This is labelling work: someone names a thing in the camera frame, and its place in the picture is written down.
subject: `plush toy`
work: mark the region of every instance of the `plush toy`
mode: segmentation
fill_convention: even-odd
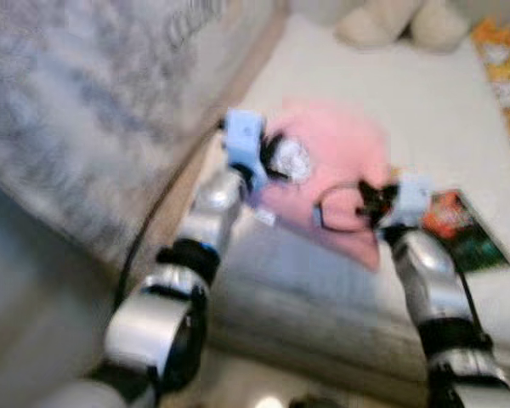
[[[355,109],[326,102],[287,101],[284,112],[268,124],[268,134],[280,135],[273,168],[291,176],[275,180],[253,197],[253,205],[270,210],[277,222],[369,269],[377,269],[377,239],[364,217],[357,183],[381,189],[390,179],[384,131]],[[321,201],[328,226],[314,221]]]
[[[396,41],[408,26],[416,45],[436,53],[455,50],[469,30],[448,0],[366,0],[338,23],[336,37],[375,48]]]

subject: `bed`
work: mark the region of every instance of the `bed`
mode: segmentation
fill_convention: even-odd
[[[289,75],[299,66],[301,74]],[[510,252],[510,139],[470,41],[446,56],[407,42],[359,53],[335,42],[331,29],[293,16],[241,106],[274,116],[284,97],[363,105],[388,131],[391,162],[430,175],[439,189],[462,189]],[[371,274],[247,210],[236,232],[214,292],[215,343],[422,404],[421,345],[385,246]],[[510,373],[510,268],[469,282]]]

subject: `white floor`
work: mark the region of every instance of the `white floor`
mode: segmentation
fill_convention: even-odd
[[[328,398],[343,408],[392,408],[296,373],[283,371],[214,348],[204,357],[198,379],[161,408],[287,408],[305,395]]]

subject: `white sticker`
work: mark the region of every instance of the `white sticker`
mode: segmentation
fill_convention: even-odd
[[[299,142],[283,139],[272,159],[272,168],[286,176],[293,183],[303,183],[312,173],[309,154]]]
[[[275,214],[265,208],[259,208],[255,212],[255,218],[258,219],[261,223],[267,224],[270,227],[275,225]]]
[[[501,44],[485,44],[484,56],[487,64],[502,65],[510,60],[510,47]]]
[[[510,109],[510,80],[494,81],[492,85],[501,107]]]

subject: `white bed sheet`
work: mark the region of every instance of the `white bed sheet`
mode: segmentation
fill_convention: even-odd
[[[464,190],[510,252],[510,143],[469,41],[452,55],[407,42],[361,53],[336,42],[330,29],[292,16],[242,107],[273,116],[286,97],[362,105],[387,129],[393,164],[430,175],[438,188]],[[402,288],[384,245],[382,252],[381,270],[371,274],[245,211],[223,273],[406,323]],[[510,346],[510,269],[469,281],[486,329]]]

